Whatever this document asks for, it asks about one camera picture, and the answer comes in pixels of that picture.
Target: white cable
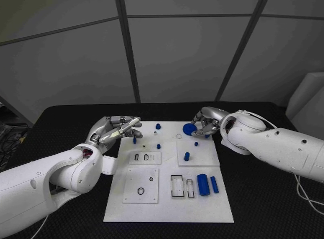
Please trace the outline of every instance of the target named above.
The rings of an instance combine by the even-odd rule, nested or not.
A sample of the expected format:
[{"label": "white cable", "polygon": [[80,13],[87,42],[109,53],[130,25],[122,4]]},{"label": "white cable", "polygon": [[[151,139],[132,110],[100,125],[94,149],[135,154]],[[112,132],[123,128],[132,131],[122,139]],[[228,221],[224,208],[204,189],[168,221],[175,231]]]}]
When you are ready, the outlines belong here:
[{"label": "white cable", "polygon": [[30,239],[33,239],[33,238],[35,237],[35,235],[37,235],[37,233],[38,233],[38,231],[40,231],[40,229],[41,229],[41,227],[43,227],[43,225],[44,225],[44,222],[45,222],[47,217],[48,217],[48,215],[45,216],[44,221],[43,221],[43,223],[41,223],[41,226],[40,226],[37,232],[34,233],[34,235],[31,236]]},{"label": "white cable", "polygon": [[273,128],[277,128],[277,127],[276,127],[262,116],[259,116],[257,114],[254,114],[254,113],[251,113],[251,112],[249,112],[249,111],[237,111],[237,112],[239,112],[239,113],[249,113],[250,115],[253,115],[254,117],[257,117],[257,118],[260,118],[263,121],[266,121]]},{"label": "white cable", "polygon": [[[312,205],[312,203],[316,203],[316,204],[319,204],[319,205],[324,206],[324,203],[319,203],[319,202],[316,202],[316,201],[313,201],[313,200],[311,200],[311,199],[308,198],[306,192],[305,192],[303,187],[302,187],[302,185],[300,185],[300,176],[296,177],[296,175],[295,175],[295,179],[296,179],[296,193],[298,193],[298,196],[308,201],[308,203],[309,203],[311,207],[313,208],[313,210],[315,210],[319,214],[324,215],[324,213],[319,212],[319,210],[318,210],[318,209],[313,207],[313,205]],[[300,190],[302,190],[302,192],[303,192],[305,197],[299,194],[299,188],[300,188]]]}]

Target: black tablecloth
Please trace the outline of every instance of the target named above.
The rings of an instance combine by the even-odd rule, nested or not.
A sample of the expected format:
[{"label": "black tablecloth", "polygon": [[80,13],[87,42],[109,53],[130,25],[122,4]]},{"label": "black tablecloth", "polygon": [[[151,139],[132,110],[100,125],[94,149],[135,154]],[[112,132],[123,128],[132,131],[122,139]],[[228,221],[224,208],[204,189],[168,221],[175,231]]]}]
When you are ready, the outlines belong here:
[{"label": "black tablecloth", "polygon": [[[295,130],[272,103],[197,102],[56,106],[44,110],[7,168],[69,150],[83,143],[87,131],[103,116],[139,116],[143,121],[190,121],[202,106],[228,112],[247,110],[277,127]],[[50,214],[35,238],[324,238],[324,216],[295,191],[293,175],[253,156],[220,145],[213,135],[230,201],[233,224],[103,223],[112,176],[100,175],[92,191]],[[116,156],[119,141],[106,155]],[[324,185],[302,179],[312,199],[324,202]],[[9,238],[30,238],[41,221]]]}]

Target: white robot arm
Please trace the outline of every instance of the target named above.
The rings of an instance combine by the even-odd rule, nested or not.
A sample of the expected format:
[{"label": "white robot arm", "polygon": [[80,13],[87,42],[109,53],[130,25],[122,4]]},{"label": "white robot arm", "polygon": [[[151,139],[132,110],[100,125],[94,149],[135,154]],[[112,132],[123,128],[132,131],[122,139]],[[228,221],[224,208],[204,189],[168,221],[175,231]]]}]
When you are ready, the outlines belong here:
[{"label": "white robot arm", "polygon": [[283,128],[266,129],[253,113],[202,107],[191,123],[202,128],[192,135],[220,131],[221,145],[243,155],[253,156],[280,170],[324,183],[324,141]]},{"label": "white robot arm", "polygon": [[[142,137],[132,127],[141,127],[139,118],[103,117],[83,144],[0,173],[0,238],[21,231],[89,192],[100,173],[115,174],[116,160],[102,154],[118,138]],[[61,190],[51,192],[48,182]]]}]

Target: blue disk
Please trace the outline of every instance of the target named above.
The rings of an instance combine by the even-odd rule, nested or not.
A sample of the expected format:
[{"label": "blue disk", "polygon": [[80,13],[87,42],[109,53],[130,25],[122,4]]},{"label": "blue disk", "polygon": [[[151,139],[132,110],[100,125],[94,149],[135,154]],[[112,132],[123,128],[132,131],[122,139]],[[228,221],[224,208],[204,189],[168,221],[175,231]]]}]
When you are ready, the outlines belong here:
[{"label": "blue disk", "polygon": [[191,123],[184,124],[182,126],[182,132],[187,135],[191,135],[191,133],[197,130],[195,126]]}]

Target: gray wall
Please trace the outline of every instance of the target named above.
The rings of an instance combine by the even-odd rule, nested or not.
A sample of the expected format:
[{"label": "gray wall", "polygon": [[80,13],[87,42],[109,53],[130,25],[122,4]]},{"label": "gray wall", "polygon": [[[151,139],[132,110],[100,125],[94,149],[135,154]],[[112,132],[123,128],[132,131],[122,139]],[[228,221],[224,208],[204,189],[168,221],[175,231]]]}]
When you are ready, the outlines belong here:
[{"label": "gray wall", "polygon": [[0,0],[0,96],[28,121],[54,105],[133,103],[136,84],[142,103],[285,106],[324,71],[324,0],[125,0],[126,26],[116,2]]}]

